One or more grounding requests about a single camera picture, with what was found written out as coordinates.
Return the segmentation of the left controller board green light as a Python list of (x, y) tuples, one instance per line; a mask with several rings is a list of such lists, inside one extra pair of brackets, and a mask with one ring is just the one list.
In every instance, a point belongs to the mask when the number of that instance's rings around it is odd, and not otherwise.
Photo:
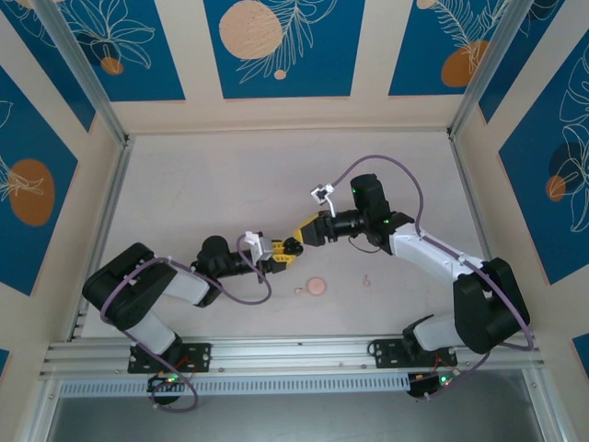
[(156, 374), (147, 380), (148, 393), (169, 393), (184, 391), (184, 383), (177, 375)]

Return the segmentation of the controller board green light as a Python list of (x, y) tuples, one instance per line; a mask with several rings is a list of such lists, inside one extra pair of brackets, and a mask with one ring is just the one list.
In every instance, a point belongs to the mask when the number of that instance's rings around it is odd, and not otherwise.
[(416, 400), (430, 401), (437, 393), (448, 387), (452, 378), (438, 374), (410, 374), (408, 394)]
[(184, 383), (177, 375), (156, 374), (147, 380), (148, 393), (169, 393), (184, 391)]

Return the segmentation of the grey metal sheet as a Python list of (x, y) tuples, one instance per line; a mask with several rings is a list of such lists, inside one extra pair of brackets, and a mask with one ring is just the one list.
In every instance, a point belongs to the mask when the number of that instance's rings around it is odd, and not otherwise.
[(233, 396), (189, 413), (140, 399), (65, 399), (48, 442), (543, 442), (529, 408), (403, 394)]

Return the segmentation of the right controller board green light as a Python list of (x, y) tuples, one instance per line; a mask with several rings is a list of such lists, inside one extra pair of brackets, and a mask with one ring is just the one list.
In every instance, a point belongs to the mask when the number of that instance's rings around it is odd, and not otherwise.
[(410, 374), (408, 394), (416, 400), (430, 401), (437, 393), (448, 387), (452, 378), (438, 374)]

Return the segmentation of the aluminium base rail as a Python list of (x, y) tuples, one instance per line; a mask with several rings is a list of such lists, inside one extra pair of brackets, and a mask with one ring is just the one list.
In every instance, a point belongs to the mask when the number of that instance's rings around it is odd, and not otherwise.
[[(367, 346), (371, 335), (293, 338), (189, 337), (212, 346), (211, 376), (335, 374), (376, 371)], [(130, 342), (122, 338), (50, 343), (40, 378), (115, 378), (126, 374)]]

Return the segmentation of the aluminium right side rail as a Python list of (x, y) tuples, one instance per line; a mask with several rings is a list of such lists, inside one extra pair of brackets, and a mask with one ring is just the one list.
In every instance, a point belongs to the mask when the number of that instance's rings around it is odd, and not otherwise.
[[(460, 177), (464, 194), (468, 202), (470, 216), (477, 233), (480, 249), (482, 251), (482, 260), (486, 262), (491, 259), (491, 249), (483, 230), (483, 225), (479, 216), (479, 210), (476, 205), (474, 193), (472, 192), (470, 186), (470, 180), (460, 156), (457, 144), (452, 137), (449, 137), (449, 144), (452, 150), (454, 161), (456, 163), (456, 170)], [(488, 277), (488, 275), (482, 276), (482, 272), (483, 269), (480, 269), (478, 273), (475, 273), (481, 285), (480, 295), (477, 296), (478, 300), (475, 302), (475, 306), (483, 308), (483, 312), (478, 315), (478, 318), (486, 322), (485, 329), (490, 332), (491, 335), (499, 336), (500, 330), (498, 326), (502, 325), (502, 320), (505, 319), (504, 313), (509, 312), (509, 310), (489, 285), (489, 281), (491, 279)]]

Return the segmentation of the aluminium left side rail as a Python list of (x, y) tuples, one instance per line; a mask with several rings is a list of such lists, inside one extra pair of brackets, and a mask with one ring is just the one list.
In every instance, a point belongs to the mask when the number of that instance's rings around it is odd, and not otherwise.
[[(125, 144), (121, 147), (115, 168), (113, 170), (108, 192), (106, 194), (104, 204), (100, 212), (98, 222), (98, 230), (89, 255), (89, 261), (85, 276), (82, 279), (82, 284), (94, 274), (100, 267), (104, 250), (106, 248), (107, 240), (110, 234), (113, 218), (116, 213), (116, 208), (120, 199), (121, 190), (130, 164), (133, 147), (136, 137), (128, 135)], [(81, 325), (79, 321), (83, 321), (88, 310), (88, 301), (80, 295), (75, 306), (71, 323), (65, 333), (65, 340), (71, 342), (80, 335), (79, 329)]]

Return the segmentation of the aluminium right frame post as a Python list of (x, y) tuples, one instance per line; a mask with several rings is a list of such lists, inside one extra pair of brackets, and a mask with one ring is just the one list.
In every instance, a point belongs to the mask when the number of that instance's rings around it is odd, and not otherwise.
[(494, 76), (533, 3), (534, 0), (511, 0), (509, 2), (507, 11), (499, 22), (447, 128), (448, 138), (451, 142), (456, 141), (459, 133), (468, 122), (471, 112), (478, 106), (483, 92)]

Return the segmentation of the aluminium frame post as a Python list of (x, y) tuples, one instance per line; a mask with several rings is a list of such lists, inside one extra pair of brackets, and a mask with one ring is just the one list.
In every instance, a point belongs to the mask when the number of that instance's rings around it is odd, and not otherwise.
[(118, 144), (125, 148), (129, 135), (111, 106), (110, 99), (53, 0), (30, 0), (70, 72)]
[(478, 106), (483, 92), (494, 76), (533, 3), (534, 0), (511, 0), (509, 2), (507, 11), (499, 22), (447, 128), (448, 138), (451, 142), (456, 141), (459, 133), (468, 122), (471, 112)]

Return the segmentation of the aluminium left frame post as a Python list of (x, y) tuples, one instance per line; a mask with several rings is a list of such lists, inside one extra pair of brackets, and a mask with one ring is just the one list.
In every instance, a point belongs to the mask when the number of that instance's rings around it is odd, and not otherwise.
[(70, 72), (118, 144), (125, 148), (129, 135), (111, 106), (110, 99), (53, 0), (30, 0)]

